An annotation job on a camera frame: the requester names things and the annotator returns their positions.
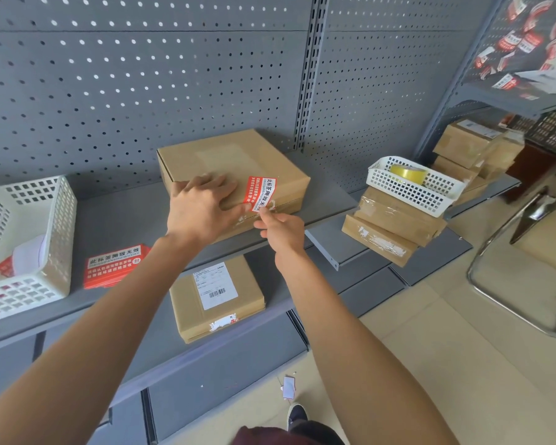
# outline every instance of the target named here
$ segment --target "forearm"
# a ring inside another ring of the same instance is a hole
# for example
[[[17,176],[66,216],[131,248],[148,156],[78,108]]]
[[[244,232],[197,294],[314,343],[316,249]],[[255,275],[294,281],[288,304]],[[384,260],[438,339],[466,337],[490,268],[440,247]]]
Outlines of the forearm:
[[[157,240],[146,259],[0,397],[0,445],[86,443],[169,287],[199,250],[189,241]]]
[[[281,271],[352,444],[457,443],[420,384],[348,311],[306,256],[290,259]]]

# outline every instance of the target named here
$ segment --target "foot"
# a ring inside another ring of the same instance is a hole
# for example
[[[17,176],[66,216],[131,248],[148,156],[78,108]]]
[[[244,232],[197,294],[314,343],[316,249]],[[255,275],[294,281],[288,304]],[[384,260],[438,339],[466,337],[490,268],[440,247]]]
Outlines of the foot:
[[[295,403],[290,405],[290,409],[288,410],[288,418],[286,420],[286,431],[290,431],[290,426],[294,423],[300,423],[301,421],[307,421],[309,418],[307,417],[307,413],[305,408]]]

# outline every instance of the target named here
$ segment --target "white plastic basket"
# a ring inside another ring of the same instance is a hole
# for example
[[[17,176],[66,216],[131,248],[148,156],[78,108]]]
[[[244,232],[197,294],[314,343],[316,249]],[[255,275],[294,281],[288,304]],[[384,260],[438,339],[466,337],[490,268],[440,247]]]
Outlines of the white plastic basket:
[[[390,172],[393,164],[426,170],[423,186]],[[465,189],[465,183],[399,156],[385,156],[371,165],[366,183],[433,217],[440,217]]]
[[[63,176],[0,186],[0,262],[20,244],[45,234],[39,269],[0,275],[0,319],[70,292],[76,198]]]

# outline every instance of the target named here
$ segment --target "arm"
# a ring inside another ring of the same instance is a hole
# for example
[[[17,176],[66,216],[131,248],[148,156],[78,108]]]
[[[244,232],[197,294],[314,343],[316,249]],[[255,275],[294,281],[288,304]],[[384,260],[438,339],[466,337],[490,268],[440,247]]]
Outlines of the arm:
[[[264,211],[256,228],[276,251],[315,363],[352,444],[458,444],[430,397],[352,315],[303,249],[304,224]]]
[[[249,208],[220,209],[237,186],[224,180],[173,183],[167,234],[0,396],[0,445],[90,439],[169,287]]]

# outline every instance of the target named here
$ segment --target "yellow tape roll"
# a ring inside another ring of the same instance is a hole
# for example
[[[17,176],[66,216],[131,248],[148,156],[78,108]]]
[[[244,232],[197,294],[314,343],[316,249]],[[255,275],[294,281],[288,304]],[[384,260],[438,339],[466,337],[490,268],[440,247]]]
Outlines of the yellow tape roll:
[[[393,174],[406,178],[413,183],[422,185],[426,178],[426,170],[422,168],[412,167],[411,165],[393,164],[390,170]]]

